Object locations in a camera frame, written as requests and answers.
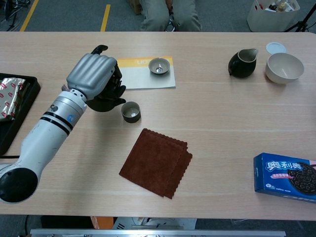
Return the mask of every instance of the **black tray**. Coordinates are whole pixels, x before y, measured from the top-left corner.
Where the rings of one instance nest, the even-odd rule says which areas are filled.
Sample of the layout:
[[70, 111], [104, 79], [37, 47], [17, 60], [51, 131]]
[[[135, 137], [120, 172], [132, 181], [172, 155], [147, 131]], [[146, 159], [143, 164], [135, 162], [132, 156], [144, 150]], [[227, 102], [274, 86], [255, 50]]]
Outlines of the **black tray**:
[[15, 120], [0, 122], [0, 158], [14, 158], [1, 157], [1, 155], [5, 154], [9, 150], [9, 147], [11, 146], [26, 115], [28, 114], [40, 91], [40, 84], [35, 77], [0, 73], [0, 80], [2, 80], [3, 78], [22, 78], [30, 84], [27, 92], [25, 93], [23, 104], [21, 105]]

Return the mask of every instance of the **oreo box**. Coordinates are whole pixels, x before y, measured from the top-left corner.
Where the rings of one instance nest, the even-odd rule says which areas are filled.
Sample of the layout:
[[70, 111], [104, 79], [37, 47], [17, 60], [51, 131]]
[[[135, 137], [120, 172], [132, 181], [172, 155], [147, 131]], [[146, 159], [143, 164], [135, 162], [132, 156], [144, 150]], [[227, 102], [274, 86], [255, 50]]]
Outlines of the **oreo box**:
[[316, 203], [316, 161], [261, 153], [253, 163], [256, 192]]

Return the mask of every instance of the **white lid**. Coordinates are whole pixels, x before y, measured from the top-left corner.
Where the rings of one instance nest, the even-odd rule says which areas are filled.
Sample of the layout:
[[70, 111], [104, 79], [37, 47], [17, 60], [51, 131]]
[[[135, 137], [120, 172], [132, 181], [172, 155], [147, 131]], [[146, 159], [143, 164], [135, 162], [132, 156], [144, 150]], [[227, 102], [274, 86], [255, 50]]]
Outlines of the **white lid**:
[[266, 46], [267, 51], [270, 54], [275, 54], [275, 53], [286, 53], [286, 48], [283, 44], [279, 42], [270, 42]]

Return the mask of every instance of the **knee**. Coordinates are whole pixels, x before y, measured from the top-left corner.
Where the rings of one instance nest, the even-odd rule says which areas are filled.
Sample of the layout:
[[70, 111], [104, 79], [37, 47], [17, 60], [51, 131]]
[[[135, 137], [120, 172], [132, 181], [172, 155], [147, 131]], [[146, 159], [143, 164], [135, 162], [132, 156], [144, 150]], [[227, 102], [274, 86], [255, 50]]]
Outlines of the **knee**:
[[169, 14], [158, 14], [148, 16], [146, 31], [164, 31], [169, 23]]
[[181, 12], [174, 14], [175, 27], [177, 31], [200, 32], [201, 25], [198, 21], [197, 14], [191, 12]]

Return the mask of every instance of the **light wood tabletop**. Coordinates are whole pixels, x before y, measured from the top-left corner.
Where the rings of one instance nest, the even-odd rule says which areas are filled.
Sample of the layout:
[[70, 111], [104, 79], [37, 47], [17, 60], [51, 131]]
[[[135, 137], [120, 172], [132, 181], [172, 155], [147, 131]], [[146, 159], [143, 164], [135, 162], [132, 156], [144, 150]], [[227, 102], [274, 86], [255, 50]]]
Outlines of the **light wood tabletop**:
[[[264, 74], [267, 43], [278, 41], [305, 66], [277, 85]], [[129, 90], [142, 118], [123, 121], [120, 106], [87, 109], [39, 188], [2, 214], [316, 220], [316, 204], [254, 192], [253, 158], [261, 152], [316, 159], [316, 35], [311, 33], [0, 33], [0, 72], [35, 76], [41, 91], [7, 155], [20, 144], [87, 52], [172, 55], [176, 88]], [[255, 72], [229, 76], [228, 61], [259, 49]], [[188, 142], [193, 159], [172, 200], [119, 176], [143, 128]]]

